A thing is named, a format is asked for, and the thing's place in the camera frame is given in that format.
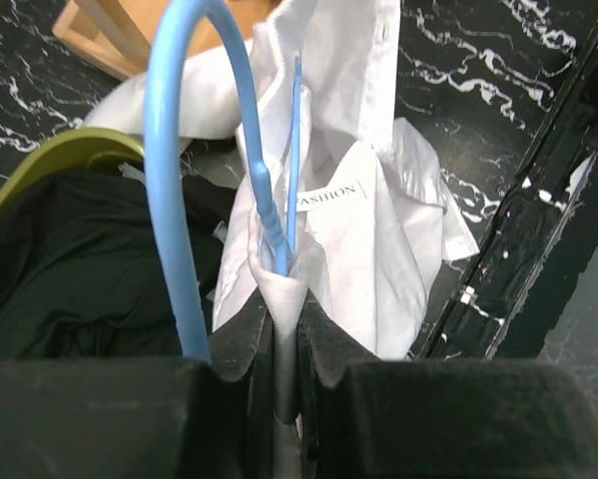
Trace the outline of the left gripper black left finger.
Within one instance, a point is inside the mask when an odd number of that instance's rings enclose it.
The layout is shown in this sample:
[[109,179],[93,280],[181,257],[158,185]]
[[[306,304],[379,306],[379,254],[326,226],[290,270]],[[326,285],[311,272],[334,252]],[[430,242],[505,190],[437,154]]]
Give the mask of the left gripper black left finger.
[[253,293],[180,357],[0,362],[0,478],[268,478],[273,324]]

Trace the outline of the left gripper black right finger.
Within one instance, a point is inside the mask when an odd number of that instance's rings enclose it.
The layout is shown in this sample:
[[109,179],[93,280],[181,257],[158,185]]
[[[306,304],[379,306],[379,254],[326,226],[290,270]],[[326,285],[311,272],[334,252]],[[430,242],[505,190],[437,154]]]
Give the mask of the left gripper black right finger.
[[598,478],[598,415],[558,367],[383,361],[313,296],[298,353],[306,478]]

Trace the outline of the blue wire hanger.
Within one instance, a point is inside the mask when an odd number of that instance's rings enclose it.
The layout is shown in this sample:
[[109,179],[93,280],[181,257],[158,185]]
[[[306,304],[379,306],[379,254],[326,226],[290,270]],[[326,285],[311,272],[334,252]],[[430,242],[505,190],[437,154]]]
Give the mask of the blue wire hanger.
[[211,360],[180,179],[180,100],[188,44],[208,18],[224,42],[237,86],[251,184],[275,271],[287,274],[291,242],[273,196],[264,162],[254,75],[243,36],[223,1],[173,1],[150,55],[144,99],[146,190],[150,218],[184,357]]

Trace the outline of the white shirt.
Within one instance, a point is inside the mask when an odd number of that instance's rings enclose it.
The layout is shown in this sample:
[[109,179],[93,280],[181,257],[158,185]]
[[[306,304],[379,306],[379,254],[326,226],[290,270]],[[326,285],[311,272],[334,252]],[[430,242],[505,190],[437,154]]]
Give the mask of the white shirt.
[[[229,219],[213,325],[254,292],[275,335],[273,468],[297,478],[299,314],[313,295],[367,351],[400,360],[414,344],[441,265],[478,246],[426,139],[394,114],[401,5],[284,1],[245,47],[254,75],[264,162],[291,242],[275,271],[247,160],[233,69],[222,45],[183,69],[178,154],[186,139],[235,136],[245,176]],[[87,124],[144,142],[147,75],[105,98]]]

